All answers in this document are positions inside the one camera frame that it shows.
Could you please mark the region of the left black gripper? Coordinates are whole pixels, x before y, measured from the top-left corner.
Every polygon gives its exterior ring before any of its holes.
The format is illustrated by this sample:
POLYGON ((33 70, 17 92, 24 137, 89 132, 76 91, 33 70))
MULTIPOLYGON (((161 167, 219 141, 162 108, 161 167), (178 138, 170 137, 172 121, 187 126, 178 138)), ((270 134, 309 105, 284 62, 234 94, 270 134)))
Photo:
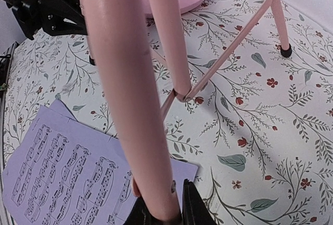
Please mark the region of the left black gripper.
POLYGON ((6 0, 25 37, 42 29, 50 36, 87 35, 80 0, 6 0))

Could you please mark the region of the pink music stand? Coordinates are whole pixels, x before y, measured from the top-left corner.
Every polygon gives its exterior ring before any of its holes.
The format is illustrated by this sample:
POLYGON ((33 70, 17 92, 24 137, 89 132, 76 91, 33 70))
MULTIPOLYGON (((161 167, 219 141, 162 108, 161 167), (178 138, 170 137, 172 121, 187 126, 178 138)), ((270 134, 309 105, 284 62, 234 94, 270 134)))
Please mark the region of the pink music stand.
POLYGON ((142 0, 80 0, 90 52, 126 159, 134 195, 161 224, 183 224, 163 121, 174 99, 192 99, 271 9, 281 54, 292 53, 280 0, 265 0, 235 40, 192 86, 178 0, 149 0, 173 90, 159 102, 142 0))

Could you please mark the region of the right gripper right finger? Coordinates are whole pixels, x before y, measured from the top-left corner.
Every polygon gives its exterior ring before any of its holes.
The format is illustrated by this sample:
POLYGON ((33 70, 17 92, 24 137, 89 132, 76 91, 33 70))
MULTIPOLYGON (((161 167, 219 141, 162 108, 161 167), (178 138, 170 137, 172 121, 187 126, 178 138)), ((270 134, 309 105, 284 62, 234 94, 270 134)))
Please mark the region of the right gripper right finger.
POLYGON ((182 197, 183 224, 187 225, 216 225, 208 212, 195 184, 188 179, 183 183, 182 197))

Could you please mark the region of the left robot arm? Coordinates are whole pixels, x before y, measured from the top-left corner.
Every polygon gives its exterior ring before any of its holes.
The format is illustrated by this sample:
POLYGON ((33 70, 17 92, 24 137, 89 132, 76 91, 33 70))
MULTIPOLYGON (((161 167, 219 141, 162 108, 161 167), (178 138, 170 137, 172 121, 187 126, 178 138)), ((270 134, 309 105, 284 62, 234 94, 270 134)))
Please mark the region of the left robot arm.
POLYGON ((26 38, 42 29, 50 36, 87 35, 80 0, 3 0, 26 38))

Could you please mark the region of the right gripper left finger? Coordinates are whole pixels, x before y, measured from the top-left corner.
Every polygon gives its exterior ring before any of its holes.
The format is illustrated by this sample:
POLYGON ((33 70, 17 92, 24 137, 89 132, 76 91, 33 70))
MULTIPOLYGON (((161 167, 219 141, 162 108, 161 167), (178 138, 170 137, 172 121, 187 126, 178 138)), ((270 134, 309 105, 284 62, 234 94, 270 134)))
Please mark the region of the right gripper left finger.
POLYGON ((150 214, 142 197, 138 197, 136 199, 129 216, 124 222, 124 225, 158 225, 158 224, 161 224, 160 221, 150 214))

